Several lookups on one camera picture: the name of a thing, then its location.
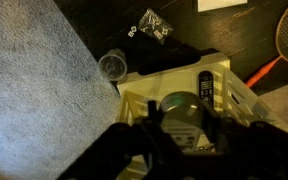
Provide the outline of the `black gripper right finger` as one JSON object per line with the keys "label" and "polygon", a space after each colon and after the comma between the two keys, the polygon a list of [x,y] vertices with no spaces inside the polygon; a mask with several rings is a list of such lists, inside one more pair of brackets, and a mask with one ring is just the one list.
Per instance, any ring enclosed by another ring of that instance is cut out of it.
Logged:
{"label": "black gripper right finger", "polygon": [[288,180],[287,132],[265,121],[244,126],[205,101],[199,106],[215,153],[202,157],[198,180]]}

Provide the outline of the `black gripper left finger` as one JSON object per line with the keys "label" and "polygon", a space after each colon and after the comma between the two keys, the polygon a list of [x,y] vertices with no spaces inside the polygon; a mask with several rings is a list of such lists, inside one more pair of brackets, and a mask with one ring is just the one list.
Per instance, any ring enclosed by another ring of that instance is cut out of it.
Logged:
{"label": "black gripper left finger", "polygon": [[170,136],[160,127],[157,103],[149,101],[147,105],[147,116],[134,125],[110,125],[56,180],[116,180],[137,155],[144,156],[148,167],[142,180],[169,178],[162,152]]}

